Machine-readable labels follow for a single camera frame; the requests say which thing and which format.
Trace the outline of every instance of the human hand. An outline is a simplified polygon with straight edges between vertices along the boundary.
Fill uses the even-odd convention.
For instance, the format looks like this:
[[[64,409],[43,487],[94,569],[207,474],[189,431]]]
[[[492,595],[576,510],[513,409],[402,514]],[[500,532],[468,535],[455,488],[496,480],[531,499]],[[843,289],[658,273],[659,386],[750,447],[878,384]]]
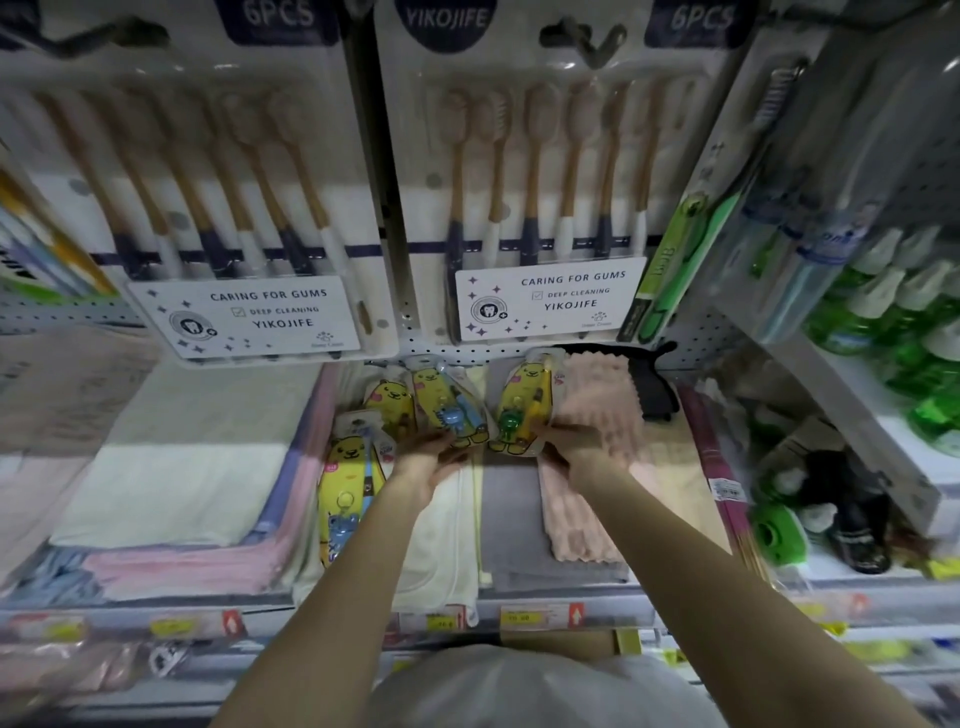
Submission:
[[[391,481],[412,488],[425,508],[433,492],[448,476],[463,467],[473,449],[453,449],[452,432],[424,432],[401,442]]]

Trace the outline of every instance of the yellow price label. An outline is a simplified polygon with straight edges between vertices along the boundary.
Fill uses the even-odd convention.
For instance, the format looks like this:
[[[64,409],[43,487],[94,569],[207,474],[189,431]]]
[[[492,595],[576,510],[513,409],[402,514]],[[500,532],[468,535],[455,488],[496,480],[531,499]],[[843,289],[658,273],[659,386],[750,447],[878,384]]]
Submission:
[[[543,623],[543,612],[501,612],[501,627],[534,627]]]
[[[456,632],[457,618],[450,615],[427,615],[427,632]]]
[[[834,637],[843,637],[847,634],[847,630],[850,626],[844,621],[824,621],[820,622],[820,626],[826,629]]]
[[[150,622],[150,631],[155,637],[163,639],[170,637],[190,637],[197,627],[195,619],[185,619],[177,617],[168,617],[164,619],[154,619]]]
[[[86,635],[86,625],[81,621],[61,621],[48,624],[43,634],[50,642],[74,643]]]

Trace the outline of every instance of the pink towel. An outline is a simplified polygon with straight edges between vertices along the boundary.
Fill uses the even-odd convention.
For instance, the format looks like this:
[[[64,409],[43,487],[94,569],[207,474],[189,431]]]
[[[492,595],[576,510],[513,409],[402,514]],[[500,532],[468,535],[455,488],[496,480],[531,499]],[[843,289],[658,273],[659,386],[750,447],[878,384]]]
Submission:
[[[643,413],[624,356],[571,355],[564,363],[566,389],[555,420],[593,425],[613,460],[660,496],[657,473],[643,445]],[[540,458],[543,527],[558,561],[623,561],[620,551],[587,505],[570,490],[563,471]]]
[[[183,551],[173,548],[117,549],[86,558],[111,599],[147,595],[257,594],[281,574],[297,542],[304,510],[310,507],[324,464],[333,424],[339,365],[326,364],[315,389],[317,405],[306,449],[297,467],[279,529],[255,546]]]

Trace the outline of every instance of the toothbrush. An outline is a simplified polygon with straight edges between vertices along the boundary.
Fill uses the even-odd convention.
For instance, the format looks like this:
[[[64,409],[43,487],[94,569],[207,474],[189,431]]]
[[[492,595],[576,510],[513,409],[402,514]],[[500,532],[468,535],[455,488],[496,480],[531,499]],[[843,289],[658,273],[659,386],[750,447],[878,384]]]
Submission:
[[[493,182],[490,192],[490,214],[484,233],[484,268],[495,268],[500,252],[500,221],[503,219],[503,149],[510,135],[510,97],[502,91],[490,91],[476,104],[473,128],[477,136],[493,145]]]
[[[303,196],[310,208],[313,223],[320,231],[326,255],[330,258],[333,269],[343,281],[347,296],[356,308],[360,324],[369,336],[373,333],[373,323],[370,312],[367,310],[367,304],[363,300],[363,292],[353,269],[353,264],[347,255],[347,247],[344,245],[340,234],[330,225],[330,217],[324,204],[320,201],[320,195],[317,193],[316,186],[314,186],[313,178],[310,177],[306,159],[303,158],[302,145],[310,135],[309,121],[304,118],[300,103],[287,91],[278,91],[273,94],[268,103],[268,110],[270,112],[269,116],[274,122],[276,134],[297,169],[300,188],[303,190]]]
[[[280,237],[283,252],[286,253],[287,260],[294,269],[294,273],[298,276],[316,275],[313,261],[303,246],[303,241],[300,240],[300,236],[294,230],[289,218],[283,211],[283,207],[280,206],[273,188],[270,187],[267,171],[264,169],[260,153],[256,149],[257,144],[262,143],[266,136],[263,110],[238,93],[225,94],[221,97],[220,102],[233,141],[243,150],[244,156],[247,158],[247,164],[253,171],[257,186],[260,188],[260,194],[263,196],[264,205],[267,207],[270,219]]]
[[[566,135],[570,148],[564,171],[564,195],[560,204],[560,220],[554,235],[553,250],[557,260],[570,260],[573,253],[573,215],[577,199],[577,175],[584,143],[600,125],[600,94],[594,84],[581,86],[570,96],[566,115]]]
[[[457,271],[464,267],[464,147],[470,136],[467,110],[470,99],[465,91],[451,89],[444,94],[438,109],[440,137],[453,153],[450,226],[446,233],[446,329],[450,340],[459,345],[460,314],[457,309]]]
[[[224,161],[221,138],[210,104],[200,93],[188,89],[171,91],[164,100],[168,116],[179,138],[206,152],[230,208],[230,217],[237,230],[237,240],[240,250],[243,251],[244,262],[250,266],[253,277],[271,278],[274,273],[270,261],[263,253],[263,241],[253,225],[237,182]]]
[[[527,94],[524,128],[530,140],[527,168],[527,207],[520,234],[520,265],[537,265],[540,258],[540,150],[557,133],[560,96],[550,84],[539,84]]]
[[[620,125],[623,123],[623,110],[627,102],[626,85],[613,91],[610,102],[604,109],[605,126],[610,134],[610,147],[604,164],[603,185],[600,189],[600,215],[597,219],[597,237],[593,243],[593,257],[608,258],[613,247],[613,176],[616,172],[616,158],[620,156]]]
[[[60,108],[60,104],[53,96],[45,93],[38,93],[35,95],[35,98],[46,110],[47,116],[57,129],[57,134],[63,143],[63,147],[77,164],[80,174],[84,177],[84,181],[90,188],[90,192],[103,211],[104,219],[107,221],[107,227],[113,237],[113,247],[117,255],[120,256],[120,262],[123,265],[124,271],[131,280],[153,280],[154,275],[151,273],[150,267],[143,262],[140,251],[136,248],[136,241],[133,238],[130,228],[127,223],[124,222],[117,208],[113,206],[107,190],[104,188],[103,183],[97,176],[96,170],[93,168],[93,164],[90,163],[86,155],[86,145],[73,130],[73,127],[70,126],[70,122],[67,121],[63,109]]]
[[[630,255],[641,257],[647,249],[647,207],[650,205],[650,185],[653,182],[654,162],[657,160],[657,148],[660,146],[660,117],[663,114],[663,102],[668,78],[655,79],[650,88],[647,104],[646,143],[640,157],[636,174],[636,201],[634,207],[634,228],[630,234]]]
[[[5,207],[48,247],[71,274],[80,277],[95,294],[115,296],[116,289],[89,256],[64,235],[36,208],[19,183],[0,170],[0,206]]]
[[[654,300],[654,304],[647,311],[646,316],[643,317],[638,335],[638,341],[641,344],[654,341],[677,310],[680,300],[689,288],[710,248],[717,240],[720,231],[727,223],[743,191],[753,180],[756,169],[768,149],[770,134],[786,111],[793,96],[793,90],[796,88],[797,81],[803,75],[806,66],[806,59],[800,59],[793,65],[775,69],[770,74],[770,79],[748,129],[748,133],[756,134],[756,141],[751,153],[727,190],[720,196],[720,202],[709,211],[706,231],[701,234],[701,226],[693,226],[694,229],[690,238],[691,244],[684,247],[684,257],[680,268],[663,287]],[[696,214],[706,210],[707,205],[707,196],[703,193],[693,193],[683,202],[683,206],[688,211]],[[697,206],[699,209],[692,210],[693,206]]]
[[[150,228],[154,232],[156,251],[160,255],[160,262],[166,269],[167,275],[171,279],[186,278],[183,261],[180,259],[180,252],[170,237],[170,226],[167,223],[167,219],[157,206],[154,196],[150,193],[143,178],[140,177],[140,173],[133,163],[127,145],[124,143],[126,134],[119,116],[109,100],[98,98],[88,92],[82,92],[81,95],[100,119],[100,123],[103,124],[107,130],[107,136],[110,139],[113,152],[120,160],[120,166],[123,167],[124,174],[127,175],[127,178],[133,185],[133,189],[136,190],[136,196],[140,198],[140,202],[147,212],[147,218],[150,220]]]
[[[124,96],[124,111],[134,133],[159,149],[163,161],[173,175],[180,195],[186,203],[187,211],[193,218],[197,235],[200,236],[200,245],[204,249],[206,262],[213,271],[213,275],[218,279],[237,278],[233,258],[214,227],[204,201],[197,193],[197,188],[180,162],[174,128],[167,112],[152,94],[131,90]]]

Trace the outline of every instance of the plastic bottle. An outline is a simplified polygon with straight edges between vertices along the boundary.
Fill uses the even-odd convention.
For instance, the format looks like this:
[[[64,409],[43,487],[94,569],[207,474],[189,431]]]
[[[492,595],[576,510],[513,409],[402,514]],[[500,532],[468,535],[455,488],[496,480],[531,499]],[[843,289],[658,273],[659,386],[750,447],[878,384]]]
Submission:
[[[897,244],[903,237],[903,230],[890,228],[856,260],[843,269],[837,280],[824,294],[825,301],[844,301],[862,285],[866,285],[882,273],[894,259]]]
[[[897,347],[890,364],[881,372],[883,383],[914,400],[952,384],[960,377],[960,319]]]
[[[914,231],[897,248],[894,265],[907,272],[922,268],[933,250],[933,243],[940,234],[941,228],[940,225],[926,225]]]
[[[852,356],[874,343],[876,326],[897,295],[906,275],[900,268],[887,268],[857,289],[842,307],[812,316],[805,327],[810,340],[828,352]]]
[[[927,326],[934,328],[960,316],[960,268],[944,281],[940,297],[927,310]]]
[[[947,274],[953,268],[947,260],[937,260],[897,291],[894,303],[876,326],[874,346],[893,347],[907,337],[924,333],[926,310],[940,293]]]
[[[947,455],[960,457],[960,380],[911,409],[906,421],[929,445]]]

